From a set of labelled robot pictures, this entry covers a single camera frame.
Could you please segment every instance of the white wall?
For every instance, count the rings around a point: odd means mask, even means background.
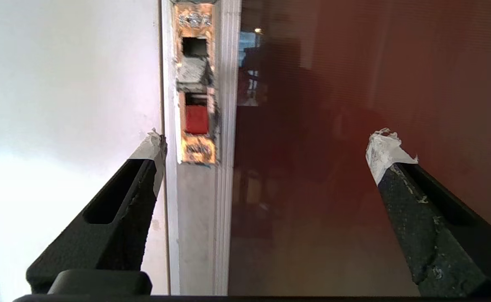
[[[156,0],[0,0],[0,301],[161,132]],[[143,269],[167,293],[163,190]]]

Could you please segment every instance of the white tape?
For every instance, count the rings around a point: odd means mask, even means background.
[[[393,163],[418,163],[418,157],[414,159],[404,151],[400,145],[402,140],[396,132],[391,133],[389,128],[383,128],[374,132],[368,139],[366,148],[366,162],[374,177],[376,185],[383,178],[383,174]]]
[[[155,160],[161,148],[161,137],[153,128],[141,142],[139,147],[132,153],[132,160]]]

